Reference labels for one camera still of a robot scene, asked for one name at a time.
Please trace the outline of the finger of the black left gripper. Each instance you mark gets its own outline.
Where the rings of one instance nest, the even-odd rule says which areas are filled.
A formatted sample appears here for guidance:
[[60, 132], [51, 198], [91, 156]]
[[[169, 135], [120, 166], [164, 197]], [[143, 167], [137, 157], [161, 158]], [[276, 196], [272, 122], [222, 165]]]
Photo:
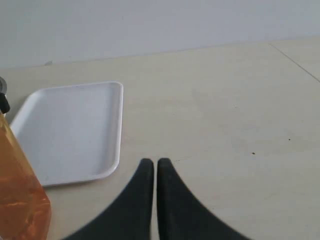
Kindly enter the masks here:
[[6, 114], [10, 111], [10, 104], [7, 100], [7, 97], [4, 93], [0, 93], [0, 112]]

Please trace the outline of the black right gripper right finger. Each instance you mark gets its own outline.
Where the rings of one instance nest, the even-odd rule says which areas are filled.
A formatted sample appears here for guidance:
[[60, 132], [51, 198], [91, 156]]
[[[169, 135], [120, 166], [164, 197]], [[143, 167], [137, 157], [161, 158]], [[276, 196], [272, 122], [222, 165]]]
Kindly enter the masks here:
[[169, 158], [157, 162], [157, 222], [161, 240], [247, 240], [212, 214], [188, 189]]

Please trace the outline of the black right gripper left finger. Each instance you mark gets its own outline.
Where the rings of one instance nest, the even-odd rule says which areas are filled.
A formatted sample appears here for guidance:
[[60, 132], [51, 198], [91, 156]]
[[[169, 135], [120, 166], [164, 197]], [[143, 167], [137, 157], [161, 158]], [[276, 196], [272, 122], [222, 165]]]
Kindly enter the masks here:
[[67, 240], [149, 240], [154, 163], [143, 158], [119, 196], [100, 215]]

